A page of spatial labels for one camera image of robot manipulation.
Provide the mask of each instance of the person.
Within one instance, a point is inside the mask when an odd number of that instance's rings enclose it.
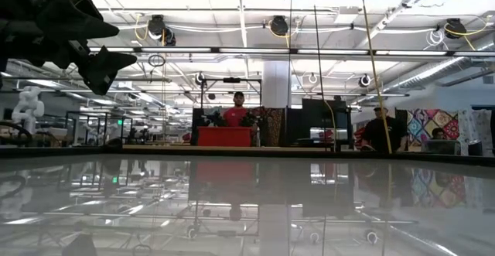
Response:
[[[433,140],[445,140],[446,135],[441,128],[435,128],[432,131]]]
[[[406,144],[407,128],[399,120],[387,116],[388,110],[384,108],[387,120],[388,135],[392,152],[404,151]],[[376,118],[366,124],[363,133],[363,145],[370,145],[377,152],[388,153],[387,136],[384,129],[384,120],[380,108],[374,109]]]
[[[225,111],[224,119],[230,127],[238,127],[242,118],[247,114],[248,110],[243,107],[244,94],[240,91],[234,94],[234,106]]]

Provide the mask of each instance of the ceiling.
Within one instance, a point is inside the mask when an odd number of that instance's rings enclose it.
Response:
[[[140,47],[157,46],[154,39],[137,38],[146,33],[146,22],[153,14],[163,14],[166,25],[174,32],[177,46],[201,47],[250,47],[250,48],[287,48],[291,49],[367,49],[366,22],[362,0],[93,0],[106,22],[121,29],[118,36],[91,40],[89,45]],[[469,37],[476,42],[493,32],[487,22],[493,22],[495,0],[366,0],[368,22],[371,32],[382,23],[381,30],[372,33],[374,49],[391,50],[471,50],[464,39],[439,40],[431,44],[431,38],[438,39],[441,31],[432,35],[437,25],[443,27],[447,18],[459,18],[468,32],[477,32]],[[401,3],[407,2],[404,8]],[[263,28],[274,15],[283,15],[292,27],[292,36],[287,39],[271,34],[269,28]],[[166,56],[167,63],[163,67],[148,65],[147,59],[156,53],[140,53],[142,63],[120,70],[121,79],[135,79],[127,83],[127,88],[136,90],[184,91],[198,90],[194,83],[198,73],[209,78],[240,77],[261,79],[264,62],[273,60],[270,56],[221,56],[218,54],[161,53]],[[292,74],[300,81],[302,89],[297,91],[318,92],[322,89],[319,83],[309,82],[312,75],[319,77],[320,64],[318,56],[282,56],[278,60],[291,60]],[[378,58],[375,62],[377,78],[382,84],[391,82],[429,62],[427,58],[405,57],[387,60]],[[47,63],[43,67],[45,77],[80,78],[76,71],[60,70],[54,64]],[[323,90],[333,92],[366,93],[372,87],[360,88],[357,79],[364,74],[373,76],[373,67],[369,57],[355,58],[349,56],[323,58],[321,60]],[[171,83],[163,83],[160,78],[170,79]],[[60,82],[65,88],[86,88],[82,81],[72,84]],[[215,101],[209,104],[229,104],[231,96],[228,92],[249,90],[257,84],[217,83],[210,90],[224,91],[218,94]],[[154,94],[154,98],[163,104],[176,108],[199,106],[198,94],[184,95]],[[95,98],[92,94],[80,96]],[[302,96],[294,96],[293,104],[300,104]],[[109,94],[108,99],[121,105],[129,105],[124,95],[115,97]],[[249,94],[247,103],[259,103],[257,94]]]

